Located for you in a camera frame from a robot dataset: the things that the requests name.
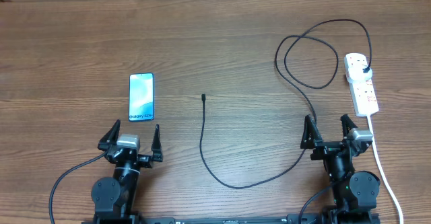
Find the blue Samsung Galaxy smartphone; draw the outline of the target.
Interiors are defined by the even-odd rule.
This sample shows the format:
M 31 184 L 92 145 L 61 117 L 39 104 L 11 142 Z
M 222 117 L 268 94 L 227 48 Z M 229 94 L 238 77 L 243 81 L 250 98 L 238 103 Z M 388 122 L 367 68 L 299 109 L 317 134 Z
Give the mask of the blue Samsung Galaxy smartphone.
M 129 76 L 129 121 L 154 119 L 154 74 L 136 73 Z

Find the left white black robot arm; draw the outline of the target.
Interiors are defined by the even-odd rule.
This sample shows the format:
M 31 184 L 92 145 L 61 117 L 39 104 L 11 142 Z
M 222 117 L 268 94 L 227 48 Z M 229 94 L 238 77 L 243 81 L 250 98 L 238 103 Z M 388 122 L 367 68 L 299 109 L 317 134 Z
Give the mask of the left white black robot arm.
M 139 136 L 120 134 L 120 127 L 121 121 L 117 120 L 98 143 L 104 158 L 115 168 L 111 177 L 100 178 L 92 187 L 93 223 L 145 223 L 143 216 L 133 210 L 141 169 L 152 168 L 164 158 L 159 125 L 155 126 L 151 155 L 140 154 Z

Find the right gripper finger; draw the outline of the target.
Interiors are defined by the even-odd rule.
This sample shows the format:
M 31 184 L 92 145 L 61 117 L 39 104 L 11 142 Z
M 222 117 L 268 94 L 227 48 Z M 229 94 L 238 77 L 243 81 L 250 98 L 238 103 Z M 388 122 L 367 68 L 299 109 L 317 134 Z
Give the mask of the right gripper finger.
M 344 114 L 340 117 L 343 136 L 344 137 L 353 137 L 355 131 L 357 130 L 356 124 L 352 121 L 352 119 L 347 115 Z
M 312 119 L 311 115 L 307 115 L 304 118 L 304 131 L 300 144 L 301 149 L 314 149 L 320 147 L 323 143 L 323 138 L 317 128 L 316 123 Z

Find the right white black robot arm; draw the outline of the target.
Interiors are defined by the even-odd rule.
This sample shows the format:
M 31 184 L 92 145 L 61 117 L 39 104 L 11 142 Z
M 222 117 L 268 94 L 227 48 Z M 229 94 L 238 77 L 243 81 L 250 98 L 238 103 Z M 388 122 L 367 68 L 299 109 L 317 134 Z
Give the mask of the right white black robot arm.
M 304 119 L 301 149 L 311 149 L 310 159 L 322 161 L 329 177 L 328 187 L 312 196 L 302 207 L 298 222 L 303 222 L 307 206 L 326 191 L 333 193 L 334 205 L 327 206 L 307 219 L 310 223 L 379 223 L 376 208 L 380 179 L 368 171 L 357 172 L 353 158 L 364 153 L 371 145 L 373 134 L 353 123 L 347 114 L 341 118 L 343 138 L 340 141 L 324 141 L 311 116 Z

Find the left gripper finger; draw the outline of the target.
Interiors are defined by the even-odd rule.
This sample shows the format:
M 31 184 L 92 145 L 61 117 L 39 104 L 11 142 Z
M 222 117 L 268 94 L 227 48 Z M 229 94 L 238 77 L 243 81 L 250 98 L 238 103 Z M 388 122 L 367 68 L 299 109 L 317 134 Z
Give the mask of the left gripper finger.
M 152 161 L 163 162 L 164 156 L 162 152 L 162 145 L 160 141 L 160 125 L 157 124 L 155 127 L 153 142 L 151 146 L 152 150 Z
M 101 151 L 108 151 L 110 147 L 117 143 L 121 121 L 119 119 L 113 124 L 112 128 L 99 140 L 98 149 Z

